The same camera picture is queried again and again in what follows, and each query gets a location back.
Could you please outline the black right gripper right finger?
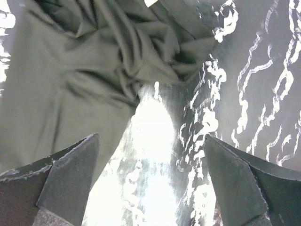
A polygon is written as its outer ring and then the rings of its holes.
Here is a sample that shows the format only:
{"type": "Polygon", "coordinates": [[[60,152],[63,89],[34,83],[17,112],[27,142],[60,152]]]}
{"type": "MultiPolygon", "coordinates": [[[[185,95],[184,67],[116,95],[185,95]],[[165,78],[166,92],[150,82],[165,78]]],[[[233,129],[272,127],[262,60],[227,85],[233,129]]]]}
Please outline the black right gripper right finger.
{"type": "Polygon", "coordinates": [[[206,135],[204,151],[225,226],[299,226],[301,174],[206,135]]]}

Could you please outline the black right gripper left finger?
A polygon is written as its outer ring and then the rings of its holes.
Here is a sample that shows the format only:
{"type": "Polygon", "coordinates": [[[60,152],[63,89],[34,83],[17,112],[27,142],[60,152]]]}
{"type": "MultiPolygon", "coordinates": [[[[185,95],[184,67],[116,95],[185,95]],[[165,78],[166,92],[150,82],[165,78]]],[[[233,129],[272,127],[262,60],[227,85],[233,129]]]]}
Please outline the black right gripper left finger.
{"type": "Polygon", "coordinates": [[[80,226],[99,153],[91,134],[67,149],[0,175],[2,226],[80,226]]]}

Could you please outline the black t shirt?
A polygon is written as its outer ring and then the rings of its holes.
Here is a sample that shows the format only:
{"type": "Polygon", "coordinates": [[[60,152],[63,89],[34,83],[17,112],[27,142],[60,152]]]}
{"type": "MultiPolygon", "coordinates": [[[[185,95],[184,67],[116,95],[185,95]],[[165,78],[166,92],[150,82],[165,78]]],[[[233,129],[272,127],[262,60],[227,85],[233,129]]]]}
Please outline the black t shirt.
{"type": "Polygon", "coordinates": [[[141,87],[190,81],[215,43],[182,0],[25,1],[0,101],[1,172],[97,133],[98,179],[141,87]]]}

